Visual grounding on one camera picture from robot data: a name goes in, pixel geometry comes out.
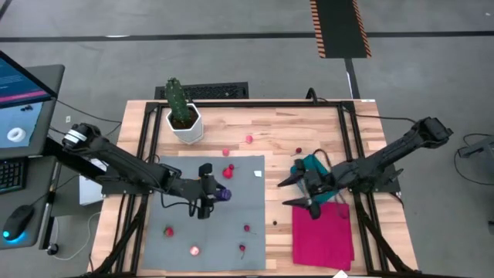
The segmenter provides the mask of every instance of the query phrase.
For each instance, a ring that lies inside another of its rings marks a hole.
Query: computer monitor
[[[56,93],[0,51],[0,108],[56,99]]]

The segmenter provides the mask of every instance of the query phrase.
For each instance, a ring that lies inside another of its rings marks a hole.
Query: white hexagonal planter
[[[170,116],[171,111],[167,115],[168,126],[173,130],[173,133],[177,135],[178,139],[186,144],[193,144],[200,141],[204,137],[204,125],[202,124],[202,115],[199,113],[198,108],[193,103],[187,103],[188,107],[192,107],[195,113],[198,115],[198,119],[195,121],[194,125],[186,130],[177,130],[171,126]]]

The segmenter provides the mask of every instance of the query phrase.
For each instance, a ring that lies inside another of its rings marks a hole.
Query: pink cloth
[[[293,207],[292,218],[293,263],[350,270],[355,254],[349,205],[325,203],[317,220],[304,208]]]

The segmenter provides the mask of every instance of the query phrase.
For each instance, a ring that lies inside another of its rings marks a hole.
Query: gray mat
[[[227,271],[264,270],[266,268],[266,228],[264,197],[264,157],[162,157],[166,163],[182,170],[184,178],[197,178],[198,167],[213,164],[216,180],[232,191],[229,202],[215,204],[211,217],[198,220],[188,216],[186,205],[162,208],[158,194],[151,201],[147,224],[144,260],[145,270],[167,271]],[[222,171],[234,164],[233,178],[223,178]],[[257,178],[254,171],[262,171]],[[184,199],[164,196],[164,204]],[[248,224],[251,232],[243,227]],[[174,236],[164,236],[166,226],[172,226]],[[239,245],[245,246],[245,253]],[[200,249],[199,256],[190,254],[191,246]]]

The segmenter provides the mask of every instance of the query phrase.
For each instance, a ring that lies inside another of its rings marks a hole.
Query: teal bag
[[[322,175],[325,175],[328,173],[328,171],[325,169],[325,167],[321,164],[319,159],[316,158],[314,154],[309,154],[303,159],[303,164],[306,166],[306,169],[316,169],[319,173]],[[296,172],[295,165],[293,165],[290,168],[290,173],[294,174]],[[302,182],[298,181],[297,186],[300,188],[300,191],[302,191]],[[327,202],[331,197],[335,196],[338,192],[327,192],[321,195],[318,195],[315,197],[316,202],[319,204],[323,204]]]

